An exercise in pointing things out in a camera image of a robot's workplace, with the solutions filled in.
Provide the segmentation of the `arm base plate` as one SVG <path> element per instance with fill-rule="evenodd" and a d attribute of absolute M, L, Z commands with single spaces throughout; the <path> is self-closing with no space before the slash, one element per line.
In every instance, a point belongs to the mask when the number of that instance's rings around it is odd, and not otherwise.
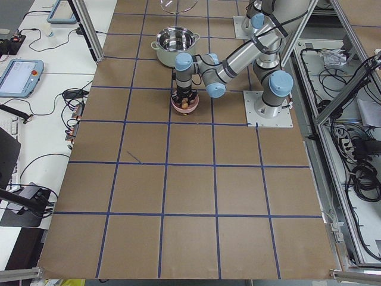
<path fill-rule="evenodd" d="M 234 16 L 233 24 L 236 39 L 249 39 L 251 37 L 253 28 L 247 16 Z"/>
<path fill-rule="evenodd" d="M 278 107 L 266 105 L 262 91 L 243 91 L 246 125 L 253 128 L 293 128 L 291 112 L 284 99 Z"/>

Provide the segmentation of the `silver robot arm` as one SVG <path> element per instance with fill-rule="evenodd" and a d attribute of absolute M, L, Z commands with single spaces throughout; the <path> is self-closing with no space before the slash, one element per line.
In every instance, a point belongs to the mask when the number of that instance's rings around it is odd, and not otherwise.
<path fill-rule="evenodd" d="M 226 93 L 226 85 L 250 64 L 263 87 L 261 98 L 255 103 L 258 115 L 271 118 L 271 112 L 282 109 L 285 98 L 293 88 L 293 78 L 280 68 L 282 40 L 296 30 L 308 11 L 308 1 L 262 1 L 255 21 L 255 8 L 248 11 L 253 25 L 249 40 L 220 61 L 215 53 L 176 56 L 172 74 L 176 88 L 171 104 L 181 113 L 190 113 L 198 105 L 198 93 L 192 87 L 192 77 L 198 75 L 211 98 Z"/>
<path fill-rule="evenodd" d="M 250 0 L 246 6 L 246 16 L 243 18 L 241 28 L 248 36 L 256 33 L 264 25 L 262 13 L 262 0 Z"/>

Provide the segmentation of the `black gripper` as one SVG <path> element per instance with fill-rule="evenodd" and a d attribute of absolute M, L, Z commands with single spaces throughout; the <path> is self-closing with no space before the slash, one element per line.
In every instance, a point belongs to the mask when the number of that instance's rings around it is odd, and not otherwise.
<path fill-rule="evenodd" d="M 177 87 L 171 92 L 172 102 L 178 105 L 182 105 L 183 100 L 186 100 L 186 102 L 190 105 L 195 101 L 196 96 L 197 90 L 191 88 Z"/>

